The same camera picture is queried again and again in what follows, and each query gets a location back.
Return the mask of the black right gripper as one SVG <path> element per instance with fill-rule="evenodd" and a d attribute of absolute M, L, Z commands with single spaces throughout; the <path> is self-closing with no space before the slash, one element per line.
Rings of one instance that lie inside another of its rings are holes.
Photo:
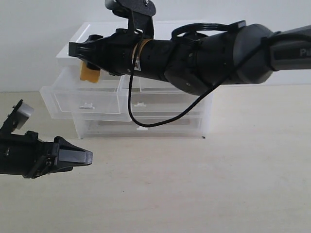
<path fill-rule="evenodd" d="M 146 74 L 146 63 L 136 53 L 142 50 L 143 33 L 117 29 L 111 36 L 90 35 L 86 41 L 69 42 L 68 56 L 84 61 L 90 70 L 103 70 L 110 75 L 130 75 L 132 71 L 138 77 Z"/>

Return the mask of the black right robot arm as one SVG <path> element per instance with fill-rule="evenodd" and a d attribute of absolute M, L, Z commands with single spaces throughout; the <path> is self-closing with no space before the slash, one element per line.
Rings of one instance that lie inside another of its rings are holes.
<path fill-rule="evenodd" d="M 194 23 L 173 30 L 169 40 L 116 29 L 109 37 L 70 42 L 69 56 L 90 70 L 167 82 L 199 96 L 217 83 L 261 84 L 280 70 L 310 69 L 311 28 L 273 32 L 244 21 Z"/>

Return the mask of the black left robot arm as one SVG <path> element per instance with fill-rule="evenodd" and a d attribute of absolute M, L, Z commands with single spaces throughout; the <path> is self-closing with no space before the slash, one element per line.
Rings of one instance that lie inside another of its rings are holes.
<path fill-rule="evenodd" d="M 72 171 L 74 167 L 88 166 L 93 153 L 57 136 L 44 142 L 38 133 L 7 134 L 0 137 L 0 173 L 19 175 L 25 179 Z"/>

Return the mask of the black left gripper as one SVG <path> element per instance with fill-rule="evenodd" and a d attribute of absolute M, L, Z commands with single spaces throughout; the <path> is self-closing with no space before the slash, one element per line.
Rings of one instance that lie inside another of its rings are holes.
<path fill-rule="evenodd" d="M 93 153 L 57 136 L 44 142 L 38 133 L 10 134 L 0 137 L 0 173 L 25 179 L 72 171 L 93 163 Z"/>

